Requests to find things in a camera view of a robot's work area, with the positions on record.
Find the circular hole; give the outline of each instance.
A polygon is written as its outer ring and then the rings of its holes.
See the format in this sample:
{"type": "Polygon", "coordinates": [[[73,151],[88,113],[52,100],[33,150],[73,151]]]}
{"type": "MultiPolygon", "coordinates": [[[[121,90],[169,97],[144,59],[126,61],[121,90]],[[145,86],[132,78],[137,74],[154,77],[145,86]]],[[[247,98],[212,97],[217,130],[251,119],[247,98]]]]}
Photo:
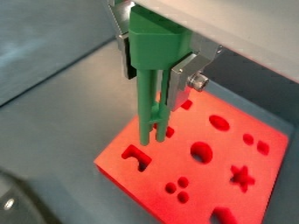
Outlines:
{"type": "Polygon", "coordinates": [[[176,191],[176,186],[173,183],[168,183],[164,187],[164,190],[168,192],[168,193],[174,193],[176,191]]]}
{"type": "Polygon", "coordinates": [[[268,154],[269,147],[268,147],[268,144],[264,143],[263,141],[257,141],[257,143],[256,143],[256,149],[257,149],[257,151],[259,151],[263,155],[267,155],[267,154],[268,154]]]}
{"type": "Polygon", "coordinates": [[[189,180],[185,178],[185,177],[180,177],[178,180],[177,180],[177,185],[184,188],[186,187],[189,184],[189,180]]]}
{"type": "Polygon", "coordinates": [[[178,192],[177,200],[184,204],[189,200],[189,195],[186,192],[178,192]]]}
{"type": "Polygon", "coordinates": [[[217,115],[209,116],[209,123],[216,130],[220,130],[220,131],[229,130],[229,123],[227,122],[227,120],[222,117],[220,117],[217,115]]]}
{"type": "Polygon", "coordinates": [[[196,142],[190,146],[190,156],[197,162],[206,164],[212,159],[210,147],[202,142],[196,142]]]}
{"type": "Polygon", "coordinates": [[[253,137],[249,134],[244,134],[243,135],[243,141],[247,145],[252,145],[253,144],[253,137]]]}

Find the red shape sorter board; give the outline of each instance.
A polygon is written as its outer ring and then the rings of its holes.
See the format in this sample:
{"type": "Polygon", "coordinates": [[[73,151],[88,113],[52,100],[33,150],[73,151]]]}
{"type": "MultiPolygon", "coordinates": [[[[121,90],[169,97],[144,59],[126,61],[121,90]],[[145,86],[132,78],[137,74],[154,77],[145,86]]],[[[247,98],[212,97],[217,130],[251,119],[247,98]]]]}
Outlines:
{"type": "Polygon", "coordinates": [[[257,224],[287,136],[205,92],[170,116],[162,143],[138,144],[137,117],[94,160],[162,223],[257,224]]]}

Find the green plastic part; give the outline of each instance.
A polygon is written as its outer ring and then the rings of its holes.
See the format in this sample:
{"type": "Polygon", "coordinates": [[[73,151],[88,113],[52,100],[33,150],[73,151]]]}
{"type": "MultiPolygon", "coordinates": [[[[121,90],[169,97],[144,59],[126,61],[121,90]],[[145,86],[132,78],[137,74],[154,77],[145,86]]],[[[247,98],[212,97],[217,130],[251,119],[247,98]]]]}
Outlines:
{"type": "Polygon", "coordinates": [[[169,19],[136,5],[130,8],[128,40],[130,65],[136,69],[140,144],[149,143],[156,123],[156,141],[165,136],[170,110],[165,106],[170,68],[190,52],[192,32],[169,19]],[[156,96],[157,71],[162,70],[160,101],[156,96]]]}

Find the metal bracket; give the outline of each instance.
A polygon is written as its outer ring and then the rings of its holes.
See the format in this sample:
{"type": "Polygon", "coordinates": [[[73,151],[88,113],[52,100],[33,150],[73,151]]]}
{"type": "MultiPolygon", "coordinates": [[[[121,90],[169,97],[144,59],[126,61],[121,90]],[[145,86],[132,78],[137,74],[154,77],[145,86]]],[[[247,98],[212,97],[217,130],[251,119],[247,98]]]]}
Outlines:
{"type": "Polygon", "coordinates": [[[204,67],[221,53],[221,45],[204,38],[198,33],[190,37],[190,53],[172,68],[168,85],[166,107],[174,111],[186,101],[190,88],[201,91],[208,78],[201,75],[204,67]]]}
{"type": "Polygon", "coordinates": [[[136,69],[130,66],[129,42],[128,42],[128,20],[129,11],[134,3],[124,0],[108,0],[109,16],[114,21],[117,49],[121,52],[124,75],[130,80],[136,77],[136,69]]]}

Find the star-shaped hole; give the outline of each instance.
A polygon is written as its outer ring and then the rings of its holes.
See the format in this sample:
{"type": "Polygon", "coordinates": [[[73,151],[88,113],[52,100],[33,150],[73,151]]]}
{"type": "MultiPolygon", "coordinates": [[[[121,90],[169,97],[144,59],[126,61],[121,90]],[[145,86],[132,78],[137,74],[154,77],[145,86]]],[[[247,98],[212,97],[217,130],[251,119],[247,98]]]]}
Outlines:
{"type": "Polygon", "coordinates": [[[245,193],[248,186],[252,186],[256,183],[255,179],[248,175],[248,168],[243,165],[239,169],[235,165],[232,165],[229,169],[233,175],[229,181],[239,185],[241,192],[245,193]]]}

